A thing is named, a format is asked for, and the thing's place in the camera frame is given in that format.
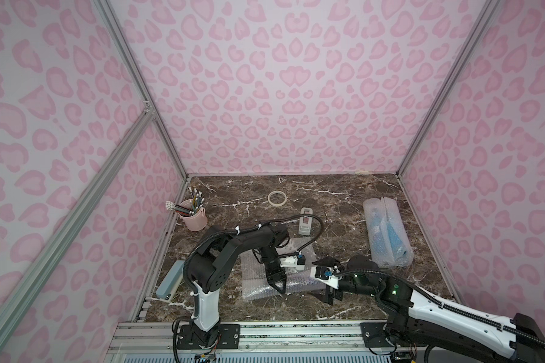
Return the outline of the bubble wrap sheet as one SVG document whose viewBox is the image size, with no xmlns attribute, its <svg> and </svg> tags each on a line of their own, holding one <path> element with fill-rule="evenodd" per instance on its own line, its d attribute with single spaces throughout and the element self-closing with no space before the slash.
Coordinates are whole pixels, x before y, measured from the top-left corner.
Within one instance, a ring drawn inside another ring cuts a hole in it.
<svg viewBox="0 0 545 363">
<path fill-rule="evenodd" d="M 280 295 L 280 289 L 285 288 L 285 293 L 304 293 L 314 290 L 322 290 L 324 283 L 310 277 L 310 272 L 313 267 L 312 262 L 318 260 L 313 249 L 313 245 L 309 245 L 301 251 L 304 257 L 304 267 L 296 267 L 297 258 L 293 258 L 292 264 L 282 264 L 286 279 L 277 281 L 272 287 L 266 278 L 266 269 L 264 264 L 260 264 L 252 252 L 246 252 L 241 255 L 242 266 L 242 298 L 245 301 L 263 299 L 271 296 Z"/>
<path fill-rule="evenodd" d="M 413 248 L 410 244 L 410 240 L 407 236 L 406 229 L 404 228 L 404 223 L 398 209 L 398 204 L 394 199 L 391 198 L 382 198 L 382 201 L 384 202 L 386 209 L 387 223 L 390 222 L 392 224 L 407 248 L 407 253 L 403 256 L 401 260 L 395 260 L 393 267 L 410 266 L 413 262 L 414 253 Z"/>
<path fill-rule="evenodd" d="M 363 202 L 372 261 L 381 268 L 394 266 L 394 255 L 388 234 L 386 209 L 381 199 L 370 198 Z"/>
</svg>

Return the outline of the white tape dispenser pink roll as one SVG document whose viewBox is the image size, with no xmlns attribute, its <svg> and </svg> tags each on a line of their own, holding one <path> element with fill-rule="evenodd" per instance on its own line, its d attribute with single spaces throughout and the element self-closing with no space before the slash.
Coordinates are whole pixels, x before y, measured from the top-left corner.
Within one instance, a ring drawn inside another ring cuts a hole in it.
<svg viewBox="0 0 545 363">
<path fill-rule="evenodd" d="M 298 233 L 302 236 L 310 236 L 313 223 L 310 215 L 313 214 L 313 210 L 308 207 L 303 207 L 300 214 Z"/>
</svg>

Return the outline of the blue glass bottle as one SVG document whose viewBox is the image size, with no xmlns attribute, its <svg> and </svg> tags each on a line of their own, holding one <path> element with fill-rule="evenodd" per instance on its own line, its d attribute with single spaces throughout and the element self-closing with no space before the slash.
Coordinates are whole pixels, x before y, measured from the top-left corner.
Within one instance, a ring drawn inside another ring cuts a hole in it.
<svg viewBox="0 0 545 363">
<path fill-rule="evenodd" d="M 386 257 L 388 255 L 388 246 L 385 238 L 384 220 L 381 213 L 376 213 L 373 216 L 372 227 L 372 252 L 377 256 Z"/>
</svg>

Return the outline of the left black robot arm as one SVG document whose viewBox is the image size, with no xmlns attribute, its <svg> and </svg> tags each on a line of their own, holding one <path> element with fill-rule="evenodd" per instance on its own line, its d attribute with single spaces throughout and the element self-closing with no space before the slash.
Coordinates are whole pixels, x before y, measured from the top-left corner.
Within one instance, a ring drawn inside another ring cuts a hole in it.
<svg viewBox="0 0 545 363">
<path fill-rule="evenodd" d="M 317 221 L 318 232 L 296 251 L 280 254 L 279 249 L 285 247 L 290 240 L 286 222 L 299 219 Z M 209 228 L 183 264 L 183 282 L 194 296 L 194 312 L 187 320 L 192 341 L 201 348 L 213 348 L 217 345 L 221 324 L 220 289 L 228 281 L 240 255 L 251 251 L 263 265 L 269 286 L 284 294 L 288 278 L 282 263 L 289 257 L 298 259 L 301 251 L 318 240 L 324 229 L 323 220 L 311 213 L 266 220 L 248 228 Z"/>
</svg>

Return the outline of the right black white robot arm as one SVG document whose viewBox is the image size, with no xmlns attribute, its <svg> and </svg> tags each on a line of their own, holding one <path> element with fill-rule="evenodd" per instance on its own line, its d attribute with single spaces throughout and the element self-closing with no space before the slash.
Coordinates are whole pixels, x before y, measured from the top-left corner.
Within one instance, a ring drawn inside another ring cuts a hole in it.
<svg viewBox="0 0 545 363">
<path fill-rule="evenodd" d="M 545 362 L 545 336 L 524 314 L 508 318 L 444 299 L 364 256 L 346 264 L 323 258 L 311 276 L 326 285 L 328 304 L 344 293 L 372 297 L 388 316 L 380 337 L 393 346 L 425 346 L 425 361 L 439 348 L 479 362 Z"/>
</svg>

